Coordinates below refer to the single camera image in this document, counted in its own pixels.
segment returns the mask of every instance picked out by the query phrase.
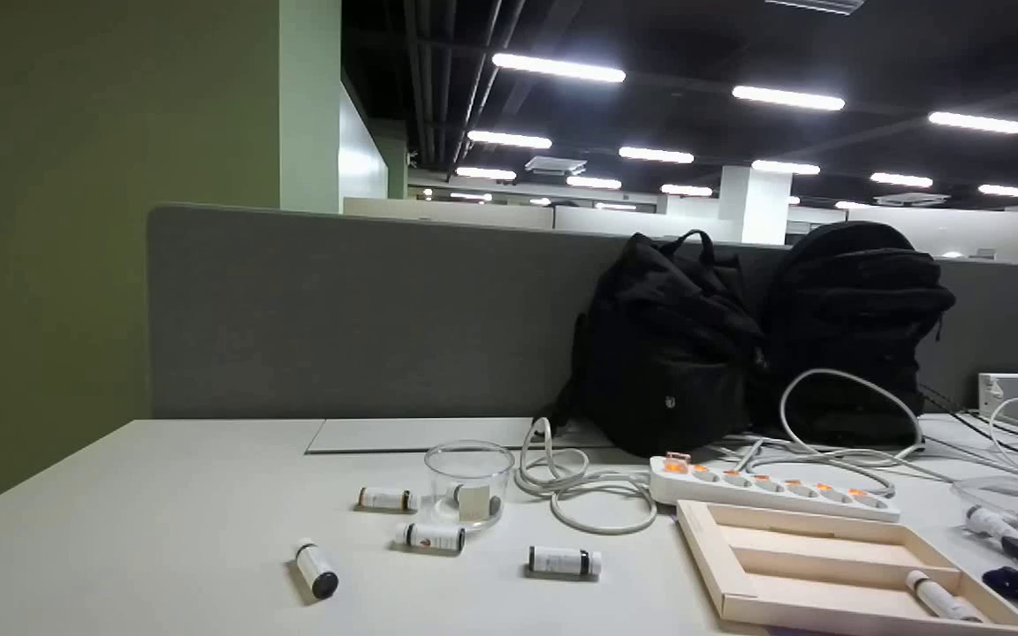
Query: ceiling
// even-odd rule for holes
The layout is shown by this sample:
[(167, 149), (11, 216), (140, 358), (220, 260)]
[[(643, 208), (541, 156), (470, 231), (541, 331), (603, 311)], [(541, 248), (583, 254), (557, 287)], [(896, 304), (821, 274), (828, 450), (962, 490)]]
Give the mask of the ceiling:
[[(490, 54), (626, 69), (583, 84), (494, 69)], [(626, 189), (718, 182), (758, 156), (821, 163), (806, 201), (872, 201), (876, 170), (927, 174), (946, 203), (1000, 208), (975, 182), (1018, 182), (1018, 136), (930, 127), (930, 109), (1018, 120), (1018, 0), (866, 0), (851, 16), (762, 0), (354, 0), (344, 67), (368, 120), (404, 120), (420, 170), (461, 163), (524, 174), (533, 150), (470, 146), (470, 127), (536, 129), (548, 156)], [(843, 112), (731, 99), (731, 84), (846, 96)], [(691, 149), (693, 167), (618, 157), (618, 146)]]

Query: tray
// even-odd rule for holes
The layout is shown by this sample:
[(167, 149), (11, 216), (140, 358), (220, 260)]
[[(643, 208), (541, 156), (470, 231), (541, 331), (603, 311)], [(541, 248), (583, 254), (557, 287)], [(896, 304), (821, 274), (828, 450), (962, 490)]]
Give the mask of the tray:
[[(1018, 610), (901, 523), (678, 503), (678, 531), (726, 622), (815, 633), (1018, 633)], [(907, 594), (927, 573), (983, 622)]]

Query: white power strip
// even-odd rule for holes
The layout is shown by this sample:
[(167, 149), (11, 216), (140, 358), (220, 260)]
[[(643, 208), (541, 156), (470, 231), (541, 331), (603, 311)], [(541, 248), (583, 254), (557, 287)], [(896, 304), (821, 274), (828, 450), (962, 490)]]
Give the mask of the white power strip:
[(806, 484), (792, 475), (691, 467), (665, 455), (650, 455), (650, 497), (660, 506), (695, 497), (695, 503), (800, 508), (800, 511), (881, 518), (881, 523), (898, 518), (898, 508), (889, 497), (870, 494), (861, 486), (843, 490), (830, 484)]

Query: ceiling light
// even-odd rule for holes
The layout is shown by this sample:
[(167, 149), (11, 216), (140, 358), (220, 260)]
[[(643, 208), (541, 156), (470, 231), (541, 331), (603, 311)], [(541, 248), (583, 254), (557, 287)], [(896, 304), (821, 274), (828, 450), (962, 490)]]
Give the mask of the ceiling light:
[(771, 103), (771, 107), (786, 107), (786, 109), (828, 109), (828, 112), (834, 112), (834, 109), (848, 107), (839, 96), (786, 92), (786, 88), (762, 88), (762, 84), (737, 84), (731, 96), (741, 103)]
[(693, 163), (691, 150), (672, 150), (672, 149), (639, 149), (639, 146), (623, 146), (618, 149), (623, 157), (635, 157), (635, 163)]
[(467, 175), (467, 180), (515, 180), (513, 170), (487, 170), (487, 167), (461, 167), (455, 175)]
[(834, 201), (834, 208), (856, 212), (856, 208), (872, 208), (866, 201)]
[(983, 182), (975, 189), (985, 196), (1018, 196), (1018, 188), (1006, 188), (1006, 182)]
[(713, 196), (713, 188), (695, 188), (695, 182), (660, 182), (660, 195), (672, 195), (672, 196)]
[(794, 175), (815, 175), (815, 163), (775, 163), (775, 157), (758, 157), (754, 170), (761, 174), (794, 174)]
[(794, 11), (821, 11), (821, 15), (856, 15), (861, 0), (762, 0), (779, 7), (794, 7)]
[(918, 174), (870, 174), (870, 180), (896, 182), (896, 188), (934, 188), (934, 180)]
[(603, 201), (599, 201), (593, 208), (599, 212), (639, 212), (639, 203), (603, 203)]
[(572, 174), (564, 182), (570, 182), (570, 188), (593, 188), (593, 189), (618, 189), (618, 188), (623, 188), (623, 180), (583, 175), (583, 174)]
[(453, 189), (450, 196), (455, 196), (455, 201), (481, 201), (481, 203), (494, 201), (494, 195), (476, 195), (476, 189)]
[(519, 57), (519, 54), (494, 54), (494, 67), (524, 69), (524, 73), (572, 76), (572, 80), (599, 80), (599, 84), (623, 84), (626, 80), (623, 67)]
[(474, 146), (513, 146), (513, 149), (552, 149), (552, 136), (509, 133), (509, 129), (470, 129)]
[(930, 112), (934, 127), (965, 127), (965, 129), (985, 129), (985, 133), (1018, 133), (1018, 120), (997, 120), (997, 116), (975, 116), (975, 112)]

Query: black backpack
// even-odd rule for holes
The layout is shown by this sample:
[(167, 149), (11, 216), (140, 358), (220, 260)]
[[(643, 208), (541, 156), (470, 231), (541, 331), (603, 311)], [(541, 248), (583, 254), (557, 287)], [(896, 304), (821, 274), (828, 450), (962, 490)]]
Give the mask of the black backpack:
[[(794, 239), (775, 273), (761, 324), (768, 397), (761, 424), (779, 432), (779, 400), (810, 368), (839, 368), (876, 380), (924, 414), (916, 347), (940, 324), (956, 293), (940, 266), (881, 222), (821, 226)], [(913, 444), (907, 418), (883, 397), (814, 375), (788, 397), (788, 424), (824, 444)]]
[(555, 419), (588, 418), (635, 455), (687, 453), (745, 432), (745, 368), (761, 329), (739, 296), (739, 260), (708, 232), (629, 238), (577, 319), (572, 379)]

